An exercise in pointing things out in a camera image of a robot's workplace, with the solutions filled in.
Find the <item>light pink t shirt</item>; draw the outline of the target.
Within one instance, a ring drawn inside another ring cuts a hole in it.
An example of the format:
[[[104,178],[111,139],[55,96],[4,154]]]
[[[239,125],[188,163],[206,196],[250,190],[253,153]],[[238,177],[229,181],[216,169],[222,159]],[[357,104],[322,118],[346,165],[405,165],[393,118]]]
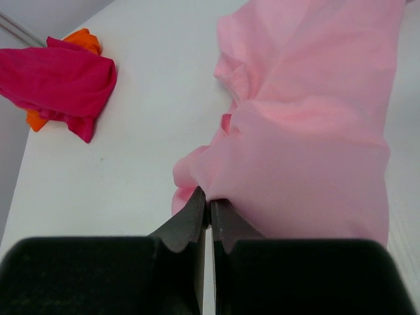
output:
[[[210,144],[173,168],[272,238],[386,245],[385,120],[404,1],[249,1],[217,21],[215,77],[232,96]]]

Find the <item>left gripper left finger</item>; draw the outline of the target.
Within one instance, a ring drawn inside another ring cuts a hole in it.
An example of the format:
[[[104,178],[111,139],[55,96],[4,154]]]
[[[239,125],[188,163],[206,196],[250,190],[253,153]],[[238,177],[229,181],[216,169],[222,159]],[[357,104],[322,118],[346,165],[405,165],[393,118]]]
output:
[[[1,263],[2,314],[201,314],[206,200],[148,236],[37,237]]]

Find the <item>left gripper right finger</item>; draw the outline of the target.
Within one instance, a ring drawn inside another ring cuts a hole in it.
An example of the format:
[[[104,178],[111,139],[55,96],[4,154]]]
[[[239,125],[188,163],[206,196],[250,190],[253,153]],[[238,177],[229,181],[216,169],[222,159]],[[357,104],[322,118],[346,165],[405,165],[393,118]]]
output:
[[[415,314],[377,242],[266,238],[226,200],[210,213],[217,314]]]

